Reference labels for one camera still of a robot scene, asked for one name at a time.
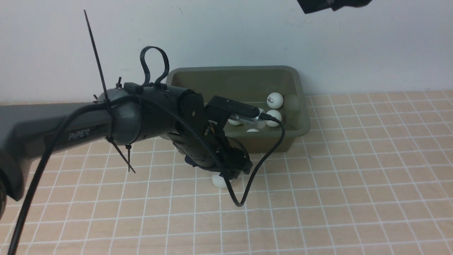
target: white wall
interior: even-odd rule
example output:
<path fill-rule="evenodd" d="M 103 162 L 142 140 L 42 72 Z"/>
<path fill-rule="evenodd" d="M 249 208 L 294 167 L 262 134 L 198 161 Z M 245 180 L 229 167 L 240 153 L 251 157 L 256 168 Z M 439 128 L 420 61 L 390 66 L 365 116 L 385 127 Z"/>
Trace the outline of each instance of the white wall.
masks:
<path fill-rule="evenodd" d="M 15 0 L 0 8 L 0 101 L 101 92 L 83 9 L 108 87 L 118 76 L 141 83 L 139 52 L 155 45 L 171 69 L 289 65 L 306 93 L 453 88 L 451 0 L 373 0 L 310 15 L 296 0 Z M 147 59 L 155 78 L 161 58 Z"/>

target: tiled floor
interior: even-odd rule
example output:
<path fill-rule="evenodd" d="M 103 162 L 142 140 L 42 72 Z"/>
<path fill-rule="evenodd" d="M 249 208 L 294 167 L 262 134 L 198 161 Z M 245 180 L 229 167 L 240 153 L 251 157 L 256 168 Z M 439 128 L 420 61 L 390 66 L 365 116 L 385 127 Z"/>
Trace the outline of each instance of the tiled floor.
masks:
<path fill-rule="evenodd" d="M 453 91 L 307 98 L 311 131 L 243 208 L 163 139 L 133 146 L 136 174 L 106 142 L 54 155 L 18 254 L 452 254 Z"/>

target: ping pong ball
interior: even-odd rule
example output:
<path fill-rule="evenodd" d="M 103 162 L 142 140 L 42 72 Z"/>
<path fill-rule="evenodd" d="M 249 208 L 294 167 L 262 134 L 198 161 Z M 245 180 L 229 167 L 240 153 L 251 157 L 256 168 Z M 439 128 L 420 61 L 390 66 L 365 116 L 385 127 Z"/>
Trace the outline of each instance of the ping pong ball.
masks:
<path fill-rule="evenodd" d="M 283 105 L 283 96 L 278 92 L 273 92 L 266 99 L 267 105 L 272 109 L 278 109 Z"/>
<path fill-rule="evenodd" d="M 233 126 L 239 126 L 239 125 L 241 124 L 240 122 L 237 122 L 237 121 L 232 120 L 232 119 L 229 119 L 229 120 L 228 120 L 228 123 L 230 123 L 230 124 L 233 125 Z"/>
<path fill-rule="evenodd" d="M 212 183 L 219 189 L 224 189 L 227 187 L 225 180 L 218 173 L 215 173 L 211 176 Z"/>
<path fill-rule="evenodd" d="M 272 116 L 272 117 L 274 117 L 274 118 L 276 118 L 276 119 L 278 119 L 278 120 L 280 120 L 280 121 L 282 120 L 282 115 L 277 110 L 270 110 L 270 111 L 267 112 L 267 114 Z M 277 122 L 271 121 L 271 120 L 266 121 L 266 124 L 269 127 L 271 127 L 271 128 L 277 127 L 279 125 Z"/>

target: olive plastic tub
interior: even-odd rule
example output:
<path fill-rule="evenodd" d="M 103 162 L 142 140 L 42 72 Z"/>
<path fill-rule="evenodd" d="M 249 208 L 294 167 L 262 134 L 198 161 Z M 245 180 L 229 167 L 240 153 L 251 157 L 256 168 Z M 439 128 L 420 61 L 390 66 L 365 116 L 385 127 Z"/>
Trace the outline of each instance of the olive plastic tub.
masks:
<path fill-rule="evenodd" d="M 203 95 L 205 103 L 214 95 L 271 110 L 267 96 L 279 92 L 284 97 L 278 109 L 286 135 L 276 152 L 286 152 L 296 137 L 310 130 L 310 119 L 302 84 L 297 71 L 289 66 L 239 66 L 179 68 L 171 71 L 167 85 L 192 89 Z M 248 125 L 226 124 L 227 136 L 238 139 L 249 153 L 268 152 L 280 137 L 280 127 L 268 127 L 259 132 L 246 132 Z"/>

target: black cable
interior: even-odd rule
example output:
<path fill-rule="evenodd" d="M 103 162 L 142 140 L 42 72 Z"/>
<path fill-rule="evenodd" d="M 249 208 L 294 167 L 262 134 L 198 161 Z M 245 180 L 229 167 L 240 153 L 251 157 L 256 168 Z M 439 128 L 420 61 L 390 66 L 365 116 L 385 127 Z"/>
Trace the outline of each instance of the black cable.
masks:
<path fill-rule="evenodd" d="M 142 84 L 142 86 L 148 86 L 149 80 L 151 79 L 151 75 L 149 73 L 148 65 L 146 64 L 145 61 L 145 54 L 149 49 L 156 49 L 160 52 L 162 55 L 162 58 L 164 59 L 164 72 L 162 73 L 161 76 L 159 76 L 154 84 L 159 84 L 165 77 L 167 77 L 168 73 L 170 72 L 170 63 L 169 63 L 169 58 L 165 51 L 159 47 L 155 46 L 146 46 L 143 48 L 143 50 L 140 52 L 140 63 L 143 68 L 143 72 L 145 73 L 145 82 Z"/>

